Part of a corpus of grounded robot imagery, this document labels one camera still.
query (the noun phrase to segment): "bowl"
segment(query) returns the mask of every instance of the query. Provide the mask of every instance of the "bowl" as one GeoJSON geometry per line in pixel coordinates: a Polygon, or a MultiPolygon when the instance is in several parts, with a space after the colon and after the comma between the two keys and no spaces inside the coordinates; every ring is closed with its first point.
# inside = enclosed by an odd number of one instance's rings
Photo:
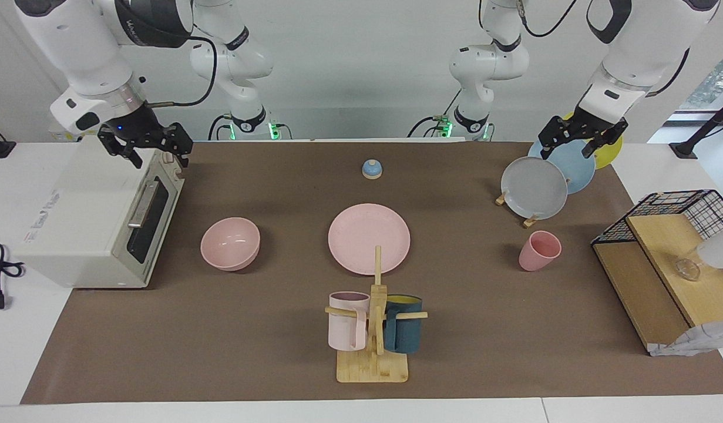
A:
{"type": "Polygon", "coordinates": [[[214,268],[241,270],[260,251],[260,230],[243,217],[228,217],[212,225],[200,243],[202,258],[214,268]]]}

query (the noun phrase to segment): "oven door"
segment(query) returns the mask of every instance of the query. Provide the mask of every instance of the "oven door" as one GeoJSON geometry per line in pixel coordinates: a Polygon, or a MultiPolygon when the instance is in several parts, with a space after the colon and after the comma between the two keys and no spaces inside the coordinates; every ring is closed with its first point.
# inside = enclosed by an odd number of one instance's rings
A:
{"type": "Polygon", "coordinates": [[[114,256],[133,273],[127,286],[145,287],[152,273],[179,198],[181,180],[175,183],[165,171],[160,156],[151,160],[150,169],[139,188],[114,256]]]}

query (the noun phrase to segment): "blue plate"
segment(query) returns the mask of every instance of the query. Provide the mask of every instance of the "blue plate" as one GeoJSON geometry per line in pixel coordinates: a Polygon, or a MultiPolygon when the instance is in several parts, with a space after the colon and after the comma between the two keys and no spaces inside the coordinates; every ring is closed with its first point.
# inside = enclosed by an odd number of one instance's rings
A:
{"type": "MultiPolygon", "coordinates": [[[[585,158],[581,150],[586,146],[585,141],[576,139],[567,144],[555,148],[552,155],[547,159],[560,168],[565,175],[567,182],[567,193],[574,194],[585,188],[594,179],[596,172],[596,161],[594,156],[585,158]]],[[[528,150],[528,156],[541,157],[542,144],[534,142],[528,150]]]]}

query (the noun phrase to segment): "white table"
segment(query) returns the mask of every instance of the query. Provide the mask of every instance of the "white table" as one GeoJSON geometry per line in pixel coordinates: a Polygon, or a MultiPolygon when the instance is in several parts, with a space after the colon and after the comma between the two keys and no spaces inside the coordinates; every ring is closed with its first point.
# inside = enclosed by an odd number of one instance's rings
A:
{"type": "MultiPolygon", "coordinates": [[[[9,159],[0,160],[2,243],[20,241],[25,232],[22,228],[34,220],[74,150],[74,144],[21,144],[9,159]]],[[[634,202],[656,191],[715,187],[697,162],[674,159],[665,145],[626,145],[614,168],[634,202]]],[[[417,423],[453,420],[632,422],[659,418],[683,423],[723,421],[723,395],[17,406],[70,291],[29,270],[23,278],[7,280],[6,289],[13,302],[6,311],[0,311],[0,421],[343,420],[343,423],[353,423],[370,421],[374,415],[417,423]]]]}

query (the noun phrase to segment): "yellow plate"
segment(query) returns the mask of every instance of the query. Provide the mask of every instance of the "yellow plate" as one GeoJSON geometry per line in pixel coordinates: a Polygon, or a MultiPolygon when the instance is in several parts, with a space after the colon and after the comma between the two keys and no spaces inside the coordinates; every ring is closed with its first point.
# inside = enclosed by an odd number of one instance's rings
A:
{"type": "MultiPolygon", "coordinates": [[[[568,120],[573,115],[573,112],[568,113],[563,117],[563,119],[568,120]]],[[[617,155],[619,155],[620,150],[622,150],[622,144],[625,142],[625,137],[620,136],[619,139],[617,139],[617,142],[615,142],[612,145],[605,145],[604,147],[601,147],[600,149],[596,150],[594,152],[594,159],[596,160],[597,164],[597,170],[605,168],[606,166],[609,166],[611,162],[614,161],[614,159],[617,158],[617,155]]]]}

